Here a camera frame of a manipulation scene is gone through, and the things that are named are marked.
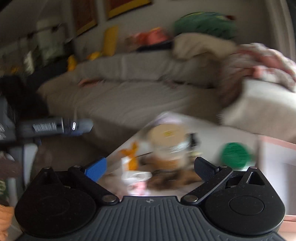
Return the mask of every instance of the person's hand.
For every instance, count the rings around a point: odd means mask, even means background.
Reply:
[[[103,81],[102,79],[83,79],[78,83],[79,87],[93,87],[96,86],[98,82]]]
[[[0,205],[0,241],[5,241],[8,237],[7,229],[11,225],[13,216],[13,207],[5,207]]]

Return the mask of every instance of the framed painting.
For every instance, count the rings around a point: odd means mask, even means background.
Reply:
[[[98,25],[95,0],[72,0],[77,36]]]
[[[152,0],[105,0],[107,19],[152,4]]]

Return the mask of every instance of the couch cushion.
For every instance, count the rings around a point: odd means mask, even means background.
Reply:
[[[91,118],[94,128],[86,137],[112,152],[164,111],[216,121],[220,107],[215,89],[161,82],[98,83],[95,87],[70,86],[47,96],[52,115]]]
[[[243,82],[241,97],[222,112],[222,124],[296,144],[296,94],[258,80]]]
[[[118,54],[83,62],[74,71],[44,83],[38,91],[46,96],[85,78],[157,81],[163,76],[207,88],[215,86],[218,70],[219,64],[204,55],[183,61],[174,59],[169,50]]]

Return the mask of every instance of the white container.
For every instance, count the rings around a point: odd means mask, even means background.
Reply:
[[[127,185],[127,192],[131,196],[148,196],[147,180],[152,177],[151,172],[127,171],[121,176]]]
[[[152,163],[159,170],[173,171],[188,164],[189,145],[185,129],[180,124],[161,124],[148,133],[153,146]]]

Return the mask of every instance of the white table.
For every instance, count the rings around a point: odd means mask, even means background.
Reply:
[[[250,153],[257,153],[257,135],[251,134],[242,130],[238,130],[226,126],[218,126],[211,122],[204,121],[201,119],[196,119],[190,116],[176,114],[172,112],[166,112],[161,114],[156,118],[156,121],[161,118],[170,118],[174,120],[179,120],[183,123],[188,133],[197,133],[197,137],[200,141],[200,152],[202,152],[202,157],[207,161],[213,163],[214,165],[219,165],[219,156],[221,149],[228,142],[240,142],[244,144]],[[108,163],[113,163],[113,165],[108,167],[107,173],[114,172],[116,175],[112,177],[112,180],[104,179],[99,181],[99,184],[110,190],[111,192],[120,192],[120,189],[124,189],[124,185],[120,179],[120,157],[118,152],[124,148],[130,148],[134,141],[139,144],[139,150],[137,155],[142,155],[152,151],[152,147],[145,140],[145,136],[149,127],[155,124],[155,121],[149,123],[145,128],[140,130],[124,144],[122,144],[118,149],[111,153],[107,157]],[[194,183],[188,185],[182,189],[178,190],[165,190],[165,191],[153,191],[151,190],[151,196],[177,196],[181,198],[188,192],[192,191],[196,187],[201,185],[201,183]],[[121,192],[122,195],[127,195],[125,191]]]

